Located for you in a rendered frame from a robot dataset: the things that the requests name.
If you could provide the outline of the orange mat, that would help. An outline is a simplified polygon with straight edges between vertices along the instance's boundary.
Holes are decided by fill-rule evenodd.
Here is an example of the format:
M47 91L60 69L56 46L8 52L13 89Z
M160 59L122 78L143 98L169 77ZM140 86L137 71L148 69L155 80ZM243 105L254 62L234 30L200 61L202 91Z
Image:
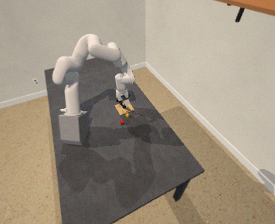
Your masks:
M134 110L131 104L126 105L126 108L123 108L120 104L114 105L117 108L117 111L120 115L126 114Z

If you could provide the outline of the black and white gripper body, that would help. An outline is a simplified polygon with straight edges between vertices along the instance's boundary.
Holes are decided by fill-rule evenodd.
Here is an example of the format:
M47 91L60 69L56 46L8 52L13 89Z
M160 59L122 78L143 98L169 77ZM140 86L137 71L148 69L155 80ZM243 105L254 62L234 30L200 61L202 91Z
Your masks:
M121 97L122 95L125 95L126 98L129 97L127 88L124 92L119 92L119 91L116 90L116 97L119 101L123 100L122 97Z

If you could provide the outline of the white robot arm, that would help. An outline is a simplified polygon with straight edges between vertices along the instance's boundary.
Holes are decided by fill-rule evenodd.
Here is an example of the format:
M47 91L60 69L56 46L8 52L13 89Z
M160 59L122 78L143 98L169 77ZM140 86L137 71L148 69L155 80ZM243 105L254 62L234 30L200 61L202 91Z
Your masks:
M89 47L87 45L88 42ZM112 48L107 48L107 46L102 46L100 43L101 41L97 35L87 34L76 44L72 57L62 56L56 62L53 71L53 82L57 85L66 85L66 108L60 109L60 111L64 112L66 116L78 116L83 113L83 111L80 110L80 75L78 73L69 72L81 71L89 54L98 59L110 62L117 61L120 58L119 61L114 62L114 65L117 68L121 67L120 69L123 73L118 73L115 76L117 91L124 92L127 87L126 84L132 84L135 82L134 74L121 50L119 53L119 47L117 44L110 42L107 46Z

